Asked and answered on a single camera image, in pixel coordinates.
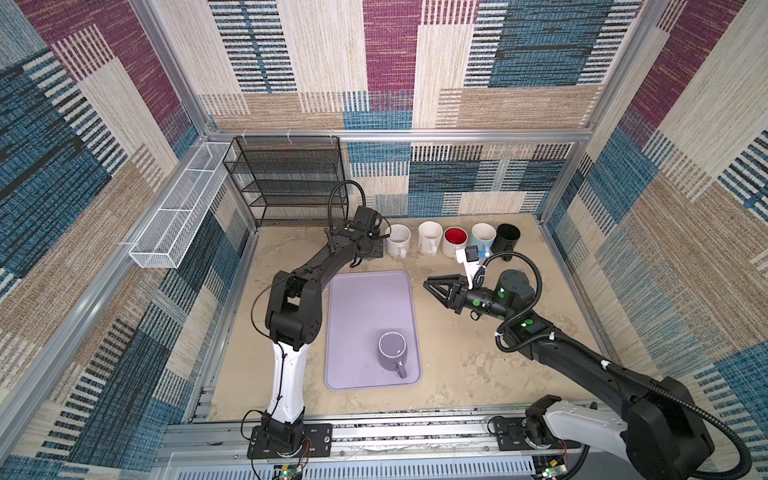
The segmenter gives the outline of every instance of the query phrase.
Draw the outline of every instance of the black mug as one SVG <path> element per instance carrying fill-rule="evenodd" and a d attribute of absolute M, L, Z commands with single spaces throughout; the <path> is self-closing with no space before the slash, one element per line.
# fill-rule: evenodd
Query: black mug
<path fill-rule="evenodd" d="M 512 252 L 515 249 L 518 240 L 520 240 L 520 229 L 515 225 L 502 223 L 496 229 L 496 239 L 493 240 L 493 244 L 491 245 L 491 252 Z M 505 262 L 512 260 L 510 255 L 504 255 L 502 258 Z"/>

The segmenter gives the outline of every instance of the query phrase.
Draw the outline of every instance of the black cable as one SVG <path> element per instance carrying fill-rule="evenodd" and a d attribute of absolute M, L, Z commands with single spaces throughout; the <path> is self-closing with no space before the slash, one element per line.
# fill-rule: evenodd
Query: black cable
<path fill-rule="evenodd" d="M 589 405 L 589 408 L 592 410 L 598 409 L 598 403 L 592 402 L 591 405 Z M 574 463 L 574 466 L 565 473 L 562 477 L 558 477 L 558 480 L 571 480 L 574 475 L 578 473 L 579 470 L 581 470 L 581 466 L 584 464 L 584 461 L 587 459 L 587 454 L 589 453 L 589 445 L 582 443 L 581 444 L 581 455 L 579 455 L 578 459 L 576 460 L 576 463 Z"/>
<path fill-rule="evenodd" d="M 277 397 L 275 397 L 275 407 L 272 409 L 272 413 L 270 413 L 270 417 L 275 415 L 275 410 L 277 410 L 277 404 L 280 403 L 280 399 L 283 398 L 283 372 L 285 372 L 286 369 L 286 357 L 288 354 L 285 350 L 283 350 L 283 346 L 280 345 L 280 342 L 277 343 L 277 346 L 280 347 L 280 386 L 277 387 Z"/>
<path fill-rule="evenodd" d="M 604 369 L 606 372 L 611 373 L 620 379 L 632 382 L 642 389 L 646 389 L 648 392 L 651 392 L 656 396 L 660 396 L 663 399 L 667 399 L 672 403 L 676 403 L 684 409 L 692 412 L 694 415 L 698 415 L 705 422 L 720 430 L 723 435 L 725 435 L 731 441 L 731 443 L 733 443 L 733 446 L 735 446 L 736 450 L 739 452 L 739 462 L 731 470 L 727 470 L 725 472 L 702 472 L 701 470 L 696 470 L 690 476 L 694 478 L 702 478 L 703 480 L 736 480 L 736 478 L 741 478 L 750 472 L 752 468 L 752 455 L 750 454 L 749 447 L 746 446 L 741 437 L 739 437 L 733 430 L 731 430 L 728 425 L 721 422 L 720 419 L 718 419 L 716 416 L 695 406 L 692 403 L 688 403 L 686 400 L 672 395 L 667 390 L 662 389 L 653 383 L 646 382 L 645 380 L 635 377 L 634 375 L 628 373 L 624 367 L 619 367 L 615 366 L 613 363 L 608 363 L 606 366 L 604 366 Z"/>
<path fill-rule="evenodd" d="M 500 349 L 502 352 L 506 353 L 512 353 L 514 350 L 507 350 L 509 347 L 504 346 L 502 344 L 502 337 L 501 334 L 504 333 L 504 331 L 507 329 L 509 325 L 512 323 L 516 323 L 518 320 L 523 318 L 525 315 L 528 314 L 531 310 L 533 310 L 533 307 L 536 306 L 536 303 L 538 303 L 538 300 L 541 298 L 541 288 L 543 287 L 543 283 L 541 281 L 541 272 L 538 271 L 538 267 L 535 263 L 533 263 L 533 260 L 526 257 L 522 253 L 517 252 L 499 252 L 494 253 L 490 257 L 485 259 L 485 262 L 483 262 L 480 269 L 478 269 L 477 272 L 475 272 L 475 276 L 472 278 L 472 284 L 474 285 L 474 288 L 479 288 L 482 286 L 483 281 L 485 280 L 485 270 L 488 266 L 488 264 L 499 257 L 517 257 L 520 260 L 523 260 L 528 264 L 529 267 L 531 267 L 531 270 L 533 270 L 534 277 L 536 278 L 536 292 L 534 293 L 533 298 L 531 299 L 531 302 L 525 306 L 522 310 L 519 310 L 516 312 L 513 316 L 505 319 L 496 329 L 496 346 L 498 349 Z"/>
<path fill-rule="evenodd" d="M 243 419 L 240 420 L 240 436 L 243 437 L 244 439 L 248 440 L 248 441 L 250 441 L 250 437 L 246 437 L 245 434 L 243 433 L 243 425 L 245 425 L 245 419 L 246 419 L 246 417 L 248 415 L 250 415 L 251 412 L 258 412 L 261 415 L 264 415 L 264 412 L 262 412 L 259 409 L 248 410 L 247 412 L 245 412 L 245 415 L 243 415 Z"/>
<path fill-rule="evenodd" d="M 496 337 L 496 345 L 500 347 L 499 342 L 500 337 Z M 752 468 L 752 455 L 750 454 L 749 448 L 746 446 L 744 441 L 726 425 L 720 419 L 712 415 L 711 413 L 707 412 L 706 410 L 703 410 L 696 405 L 689 403 L 686 400 L 683 400 L 671 393 L 669 393 L 667 390 L 662 389 L 659 386 L 654 385 L 653 383 L 647 382 L 645 380 L 639 379 L 636 376 L 632 375 L 625 369 L 624 367 L 616 366 L 613 364 L 610 360 L 604 358 L 602 355 L 600 355 L 597 352 L 594 352 L 593 350 L 587 348 L 584 344 L 579 342 L 578 340 L 572 339 L 569 336 L 564 336 L 561 333 L 557 332 L 551 332 L 551 333 L 539 333 L 537 335 L 533 335 L 532 337 L 518 343 L 514 346 L 506 347 L 503 351 L 509 351 L 509 352 L 517 352 L 521 348 L 530 345 L 533 342 L 537 342 L 539 340 L 544 339 L 552 339 L 557 340 L 558 342 L 567 343 L 568 345 L 574 346 L 583 353 L 587 354 L 590 358 L 592 358 L 595 362 L 600 363 L 603 366 L 603 369 L 620 378 L 624 379 L 630 383 L 633 383 L 642 389 L 647 390 L 648 392 L 653 393 L 654 395 L 661 397 L 663 399 L 666 399 L 672 403 L 675 403 L 684 409 L 692 412 L 694 415 L 698 415 L 702 418 L 705 422 L 709 423 L 716 429 L 720 430 L 723 435 L 725 435 L 731 443 L 733 443 L 733 446 L 736 447 L 736 450 L 739 452 L 739 462 L 736 464 L 735 467 L 733 467 L 731 470 L 727 470 L 725 472 L 702 472 L 701 470 L 696 470 L 694 473 L 691 474 L 694 478 L 701 478 L 702 480 L 736 480 L 736 478 L 741 478 Z"/>
<path fill-rule="evenodd" d="M 503 418 L 504 418 L 504 416 L 503 416 L 503 415 L 494 415 L 494 416 L 492 416 L 490 419 L 488 419 L 488 421 L 485 423 L 485 429 L 486 429 L 486 430 L 488 430 L 488 433 L 490 433 L 491 435 L 493 435 L 494 437 L 496 437 L 496 439 L 498 439 L 498 437 L 499 437 L 501 434 L 500 434 L 499 432 L 491 432 L 491 423 L 492 423 L 494 420 L 496 420 L 496 419 L 503 419 Z"/>
<path fill-rule="evenodd" d="M 261 336 L 265 336 L 266 338 L 270 338 L 270 336 L 269 336 L 269 335 L 267 335 L 266 333 L 264 333 L 264 332 L 262 332 L 261 330 L 259 330 L 259 327 L 257 327 L 257 326 L 256 326 L 256 322 L 253 320 L 253 309 L 254 309 L 254 308 L 256 308 L 256 302 L 258 302 L 258 301 L 259 301 L 259 298 L 260 298 L 260 297 L 261 297 L 261 296 L 264 294 L 264 292 L 266 292 L 267 290 L 269 290 L 269 289 L 270 289 L 270 288 L 272 288 L 273 286 L 277 285 L 278 283 L 280 283 L 280 282 L 284 282 L 284 281 L 286 281 L 286 280 L 288 280 L 288 279 L 291 279 L 291 278 L 293 278 L 294 276 L 295 276 L 295 275 L 292 275 L 292 276 L 287 276 L 287 277 L 285 277 L 285 278 L 281 278 L 280 280 L 277 280 L 276 282 L 272 282 L 270 285 L 267 285 L 267 286 L 265 286 L 265 287 L 264 287 L 264 290 L 261 290 L 261 291 L 259 292 L 259 294 L 258 294 L 258 295 L 256 295 L 256 299 L 253 301 L 253 304 L 251 304 L 251 306 L 250 306 L 250 324 L 251 324 L 251 325 L 253 325 L 253 328 L 254 328 L 254 329 L 256 329 L 256 331 L 257 331 L 258 333 L 260 333 L 260 334 L 261 334 Z"/>
<path fill-rule="evenodd" d="M 342 186 L 347 185 L 347 184 L 354 185 L 355 187 L 357 187 L 357 190 L 360 190 L 360 196 L 362 196 L 362 200 L 361 200 L 362 201 L 362 205 L 364 207 L 366 206 L 366 192 L 363 191 L 363 189 L 360 186 L 360 184 L 358 184 L 354 180 L 344 180 L 344 181 L 341 181 L 338 184 L 336 184 L 336 186 L 333 188 L 333 190 L 331 190 L 331 194 L 328 196 L 328 230 L 329 231 L 333 232 L 333 216 L 332 216 L 333 214 L 332 214 L 332 211 L 331 211 L 331 205 L 333 203 L 333 195 L 336 193 L 336 191 L 338 189 L 340 189 Z"/>
<path fill-rule="evenodd" d="M 256 471 L 256 467 L 253 466 L 253 458 L 250 460 L 250 469 L 253 470 L 253 474 L 261 480 L 261 477 L 259 476 L 259 473 Z"/>

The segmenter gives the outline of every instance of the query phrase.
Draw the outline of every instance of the purple mug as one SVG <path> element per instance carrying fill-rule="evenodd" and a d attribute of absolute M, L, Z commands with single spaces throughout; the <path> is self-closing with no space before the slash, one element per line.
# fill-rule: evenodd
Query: purple mug
<path fill-rule="evenodd" d="M 379 364 L 384 370 L 406 375 L 406 338 L 397 332 L 387 332 L 379 338 Z"/>

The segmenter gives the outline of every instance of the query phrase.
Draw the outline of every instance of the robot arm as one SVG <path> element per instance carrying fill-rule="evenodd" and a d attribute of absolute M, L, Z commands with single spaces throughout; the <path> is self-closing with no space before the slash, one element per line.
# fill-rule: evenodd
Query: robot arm
<path fill-rule="evenodd" d="M 262 414 L 263 433 L 275 451 L 291 455 L 302 442 L 304 400 L 302 385 L 310 344 L 323 321 L 323 289 L 346 264 L 367 257 L 380 257 L 381 216 L 368 207 L 358 207 L 352 221 L 326 229 L 328 243 L 309 262 L 293 272 L 275 275 L 266 309 L 275 354 L 270 405 Z"/>
<path fill-rule="evenodd" d="M 468 261 L 477 258 L 471 248 L 466 249 Z M 511 254 L 528 262 L 541 289 L 535 265 L 519 253 Z M 486 260 L 485 265 L 495 257 Z M 584 409 L 559 397 L 545 396 L 526 410 L 525 434 L 533 445 L 550 445 L 559 439 L 593 445 L 628 460 L 649 480 L 681 480 L 690 476 L 740 478 L 750 470 L 752 461 L 743 441 L 724 423 L 696 407 L 682 383 L 671 377 L 658 382 L 616 366 L 565 335 L 533 311 L 538 295 L 523 272 L 505 271 L 493 290 L 482 287 L 484 272 L 485 266 L 481 266 L 481 273 L 475 274 L 474 288 L 467 277 L 459 275 L 429 277 L 424 287 L 456 313 L 469 308 L 475 314 L 473 319 L 485 314 L 504 320 L 496 333 L 499 349 L 520 352 L 563 373 L 614 411 Z M 739 450 L 739 464 L 728 472 L 697 471 L 714 452 L 704 419 L 728 436 Z M 510 434 L 500 429 L 499 423 L 496 425 L 498 435 Z"/>

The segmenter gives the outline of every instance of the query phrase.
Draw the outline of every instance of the mug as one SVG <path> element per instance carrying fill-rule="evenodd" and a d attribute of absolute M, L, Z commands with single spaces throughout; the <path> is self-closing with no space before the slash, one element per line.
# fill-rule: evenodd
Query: mug
<path fill-rule="evenodd" d="M 379 338 L 379 365 L 384 370 L 406 375 L 406 338 L 397 332 L 387 332 Z"/>
<path fill-rule="evenodd" d="M 442 252 L 446 257 L 456 258 L 456 250 L 467 246 L 467 232 L 463 228 L 450 227 L 442 235 Z"/>
<path fill-rule="evenodd" d="M 520 229 L 515 225 L 502 223 L 496 229 L 496 240 L 493 240 L 491 252 L 512 252 L 515 249 L 515 245 L 518 244 L 518 240 L 520 240 Z M 504 255 L 502 258 L 505 262 L 512 260 L 512 257 L 509 255 Z"/>
<path fill-rule="evenodd" d="M 419 251 L 424 255 L 437 255 L 442 238 L 442 227 L 437 222 L 424 222 L 419 225 Z"/>
<path fill-rule="evenodd" d="M 384 250 L 391 257 L 406 258 L 411 249 L 411 230 L 405 225 L 396 223 L 387 227 L 389 237 L 384 239 Z"/>
<path fill-rule="evenodd" d="M 475 223 L 472 227 L 472 236 L 469 237 L 469 246 L 478 248 L 480 261 L 491 256 L 491 245 L 496 238 L 496 229 L 487 223 Z"/>

